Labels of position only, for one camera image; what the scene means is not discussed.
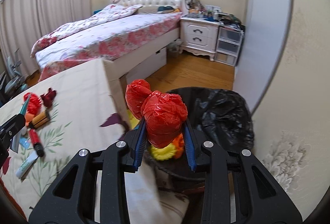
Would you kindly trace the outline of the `pink floral quilt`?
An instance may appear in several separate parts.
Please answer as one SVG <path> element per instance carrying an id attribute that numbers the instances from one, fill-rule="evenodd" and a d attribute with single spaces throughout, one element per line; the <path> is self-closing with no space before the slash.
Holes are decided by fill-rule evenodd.
<path id="1" fill-rule="evenodd" d="M 111 22 L 117 19 L 125 18 L 132 15 L 143 5 L 137 4 L 133 6 L 123 6 L 118 4 L 107 5 L 104 9 L 98 13 L 92 15 L 90 18 L 78 20 L 74 22 L 67 22 L 57 29 L 42 36 L 37 40 L 31 50 L 30 57 L 34 58 L 38 51 L 41 51 L 57 41 L 60 41 L 66 37 L 69 37 L 75 33 L 92 28 L 97 25 L 101 25 L 107 22 Z"/>

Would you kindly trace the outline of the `floral cream tablecloth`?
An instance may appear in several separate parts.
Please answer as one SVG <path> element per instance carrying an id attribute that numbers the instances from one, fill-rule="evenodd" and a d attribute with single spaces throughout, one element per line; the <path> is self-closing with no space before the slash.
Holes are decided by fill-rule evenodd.
<path id="1" fill-rule="evenodd" d="M 38 130 L 45 156 L 34 163 L 25 179 L 16 173 L 33 148 L 10 152 L 1 169 L 1 180 L 24 219 L 80 149 L 104 150 L 118 141 L 125 129 L 120 123 L 106 126 L 110 116 L 129 120 L 115 65 L 108 60 L 80 64 L 39 82 L 30 91 L 42 95 L 48 89 L 57 95 L 50 121 Z M 159 190 L 148 164 L 143 163 L 134 174 L 125 174 L 125 188 L 131 223 L 181 223 L 184 219 L 188 198 Z"/>

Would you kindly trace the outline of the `yellow bottle black cap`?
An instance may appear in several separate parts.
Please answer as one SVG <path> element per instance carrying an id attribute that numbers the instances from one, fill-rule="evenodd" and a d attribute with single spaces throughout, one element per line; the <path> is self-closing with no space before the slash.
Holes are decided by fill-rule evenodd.
<path id="1" fill-rule="evenodd" d="M 38 129 L 50 121 L 49 111 L 45 110 L 36 115 L 28 124 L 30 129 Z"/>

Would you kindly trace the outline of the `red plastic bag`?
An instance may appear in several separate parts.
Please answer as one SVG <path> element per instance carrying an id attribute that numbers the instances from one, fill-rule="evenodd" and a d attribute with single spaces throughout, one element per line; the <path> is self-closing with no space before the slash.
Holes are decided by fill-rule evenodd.
<path id="1" fill-rule="evenodd" d="M 146 80 L 134 80 L 126 87 L 126 104 L 138 120 L 145 120 L 147 137 L 155 148 L 168 146 L 182 133 L 188 112 L 178 94 L 152 91 Z"/>

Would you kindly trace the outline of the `white nightstand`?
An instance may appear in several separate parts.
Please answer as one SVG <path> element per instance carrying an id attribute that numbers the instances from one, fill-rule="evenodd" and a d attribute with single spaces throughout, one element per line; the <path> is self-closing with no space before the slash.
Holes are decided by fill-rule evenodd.
<path id="1" fill-rule="evenodd" d="M 220 24 L 186 16 L 181 18 L 180 24 L 180 53 L 186 51 L 196 56 L 208 56 L 213 62 Z"/>

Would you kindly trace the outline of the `grey desk chair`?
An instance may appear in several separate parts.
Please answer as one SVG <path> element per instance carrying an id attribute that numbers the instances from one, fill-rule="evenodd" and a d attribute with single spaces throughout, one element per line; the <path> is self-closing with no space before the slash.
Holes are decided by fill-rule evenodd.
<path id="1" fill-rule="evenodd" d="M 17 49 L 15 51 L 14 61 L 10 56 L 6 60 L 6 71 L 1 74 L 1 103 L 5 104 L 20 93 L 28 89 L 25 78 L 21 72 L 21 61 L 18 56 Z"/>

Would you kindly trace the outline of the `black trash bin with liner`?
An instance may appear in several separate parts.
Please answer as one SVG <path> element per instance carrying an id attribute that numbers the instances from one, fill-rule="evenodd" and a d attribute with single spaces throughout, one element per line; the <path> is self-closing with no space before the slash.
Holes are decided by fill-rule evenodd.
<path id="1" fill-rule="evenodd" d="M 245 99 L 227 89 L 182 87 L 168 93 L 181 96 L 193 129 L 202 131 L 226 151 L 253 149 L 255 133 Z M 191 171 L 186 154 L 178 159 L 158 161 L 146 151 L 144 160 L 154 171 L 156 184 L 165 189 L 187 189 L 205 180 L 204 173 Z"/>

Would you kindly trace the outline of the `red foam net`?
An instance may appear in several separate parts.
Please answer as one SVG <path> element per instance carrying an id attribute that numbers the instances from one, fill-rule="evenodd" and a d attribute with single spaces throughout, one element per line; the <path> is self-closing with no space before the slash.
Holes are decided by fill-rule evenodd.
<path id="1" fill-rule="evenodd" d="M 41 98 L 35 93 L 28 92 L 24 95 L 24 101 L 26 101 L 28 97 L 30 97 L 30 99 L 27 105 L 27 112 L 33 115 L 39 114 L 42 105 Z"/>

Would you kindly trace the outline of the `white tufted bed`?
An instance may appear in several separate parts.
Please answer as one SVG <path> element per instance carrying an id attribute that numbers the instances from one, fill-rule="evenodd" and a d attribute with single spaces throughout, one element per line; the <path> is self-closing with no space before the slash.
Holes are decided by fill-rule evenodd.
<path id="1" fill-rule="evenodd" d="M 180 19 L 188 12 L 185 0 L 111 0 L 110 4 L 143 7 L 38 51 L 34 59 L 41 69 L 41 81 L 94 59 L 113 61 L 122 76 L 178 39 Z"/>

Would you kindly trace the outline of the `white green tube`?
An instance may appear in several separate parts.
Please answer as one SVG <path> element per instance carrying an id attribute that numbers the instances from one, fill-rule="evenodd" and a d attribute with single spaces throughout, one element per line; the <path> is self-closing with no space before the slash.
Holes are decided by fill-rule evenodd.
<path id="1" fill-rule="evenodd" d="M 38 159 L 38 154 L 36 151 L 33 151 L 19 166 L 18 170 L 16 171 L 16 177 L 21 179 L 24 174 L 30 169 L 32 164 Z"/>

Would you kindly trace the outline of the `white storage box under bed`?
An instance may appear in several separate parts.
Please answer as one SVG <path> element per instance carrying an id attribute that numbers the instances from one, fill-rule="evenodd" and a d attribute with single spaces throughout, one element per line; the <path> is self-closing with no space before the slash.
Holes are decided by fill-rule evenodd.
<path id="1" fill-rule="evenodd" d="M 166 64 L 167 50 L 166 48 L 162 48 L 130 70 L 126 74 L 126 82 L 130 84 L 134 80 L 145 80 Z"/>

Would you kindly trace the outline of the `nightstand clutter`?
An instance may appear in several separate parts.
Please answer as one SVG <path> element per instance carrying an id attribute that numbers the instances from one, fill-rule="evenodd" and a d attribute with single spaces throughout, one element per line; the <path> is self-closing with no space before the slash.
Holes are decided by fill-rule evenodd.
<path id="1" fill-rule="evenodd" d="M 185 4 L 189 9 L 189 13 L 186 15 L 188 18 L 219 22 L 220 24 L 232 26 L 243 32 L 246 31 L 246 27 L 239 18 L 233 14 L 222 12 L 220 7 L 203 5 L 200 0 L 185 0 Z"/>

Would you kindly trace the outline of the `orange paper piece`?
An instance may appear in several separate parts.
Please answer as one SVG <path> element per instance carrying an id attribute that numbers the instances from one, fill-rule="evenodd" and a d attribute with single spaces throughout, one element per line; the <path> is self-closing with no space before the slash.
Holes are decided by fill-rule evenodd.
<path id="1" fill-rule="evenodd" d="M 27 112 L 25 114 L 26 126 L 29 125 L 29 123 L 33 120 L 34 117 L 35 117 L 35 115 L 33 115 L 33 114 L 29 113 L 29 112 Z"/>

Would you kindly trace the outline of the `red bottle black cap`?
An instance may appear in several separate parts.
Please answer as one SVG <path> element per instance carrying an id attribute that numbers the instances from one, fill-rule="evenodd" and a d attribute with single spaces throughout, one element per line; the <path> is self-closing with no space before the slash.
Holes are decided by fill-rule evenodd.
<path id="1" fill-rule="evenodd" d="M 28 131 L 32 146 L 34 150 L 36 151 L 36 154 L 39 157 L 44 157 L 45 152 L 44 152 L 44 147 L 41 143 L 40 137 L 38 136 L 37 132 L 34 129 L 30 129 Z"/>

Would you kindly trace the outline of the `plastic drawer unit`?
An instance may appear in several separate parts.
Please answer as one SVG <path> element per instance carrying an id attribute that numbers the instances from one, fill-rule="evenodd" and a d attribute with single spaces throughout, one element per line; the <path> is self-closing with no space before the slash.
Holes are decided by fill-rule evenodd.
<path id="1" fill-rule="evenodd" d="M 219 27 L 215 61 L 235 67 L 244 40 L 244 31 L 231 25 Z"/>

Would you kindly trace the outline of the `beige curtain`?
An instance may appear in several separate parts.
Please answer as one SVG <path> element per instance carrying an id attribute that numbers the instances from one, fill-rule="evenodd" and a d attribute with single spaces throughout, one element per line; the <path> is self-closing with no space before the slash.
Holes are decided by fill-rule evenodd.
<path id="1" fill-rule="evenodd" d="M 59 26 L 91 16 L 91 0 L 1 0 L 1 54 L 21 61 L 23 76 L 38 70 L 32 46 Z"/>

